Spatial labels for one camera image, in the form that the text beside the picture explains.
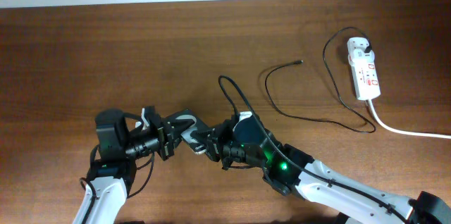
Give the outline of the black smartphone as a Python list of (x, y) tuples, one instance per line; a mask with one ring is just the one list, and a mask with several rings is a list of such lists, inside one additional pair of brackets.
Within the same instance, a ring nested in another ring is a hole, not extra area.
[(206, 153), (207, 147), (204, 143), (201, 143), (199, 135), (195, 136), (196, 132), (203, 132), (209, 129), (208, 125), (201, 121), (193, 111), (185, 109), (174, 113), (168, 117), (169, 122), (178, 122), (179, 120), (191, 120), (194, 123), (181, 133), (181, 137), (184, 142), (193, 150), (197, 155)]

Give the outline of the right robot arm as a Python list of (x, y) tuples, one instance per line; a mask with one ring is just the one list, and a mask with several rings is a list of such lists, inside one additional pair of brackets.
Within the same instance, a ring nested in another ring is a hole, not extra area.
[(249, 112), (192, 137), (227, 170), (233, 163), (262, 169), (263, 179), (283, 196), (339, 211), (340, 223), (449, 223), (450, 207), (439, 197), (421, 192), (417, 199), (391, 194), (339, 174), (323, 162), (281, 144)]

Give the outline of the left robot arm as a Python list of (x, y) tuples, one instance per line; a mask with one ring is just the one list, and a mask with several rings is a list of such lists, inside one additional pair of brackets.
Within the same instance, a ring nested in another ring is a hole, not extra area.
[(107, 109), (95, 118), (99, 140), (89, 156), (89, 170), (80, 185), (85, 191), (74, 223), (113, 223), (132, 193), (136, 160), (155, 157), (168, 160), (182, 141), (182, 133), (196, 123), (194, 118), (176, 115), (162, 118), (153, 106), (139, 115), (117, 108)]

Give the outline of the black usb plug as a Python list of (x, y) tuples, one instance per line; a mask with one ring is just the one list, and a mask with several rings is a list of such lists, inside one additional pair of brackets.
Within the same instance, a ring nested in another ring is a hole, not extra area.
[(364, 53), (365, 53), (365, 54), (368, 54), (368, 53), (370, 53), (371, 51), (372, 51), (372, 46), (371, 46), (371, 44), (369, 44), (369, 45), (367, 46), (367, 48), (365, 48)]

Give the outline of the white power strip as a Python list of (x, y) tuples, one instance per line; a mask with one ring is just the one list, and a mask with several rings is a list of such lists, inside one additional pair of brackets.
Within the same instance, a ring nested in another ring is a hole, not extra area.
[(357, 99), (361, 101), (372, 100), (381, 95), (375, 53), (373, 50), (368, 54), (364, 53), (369, 44), (369, 40), (363, 37), (352, 37), (347, 41), (347, 57), (351, 66), (354, 89)]

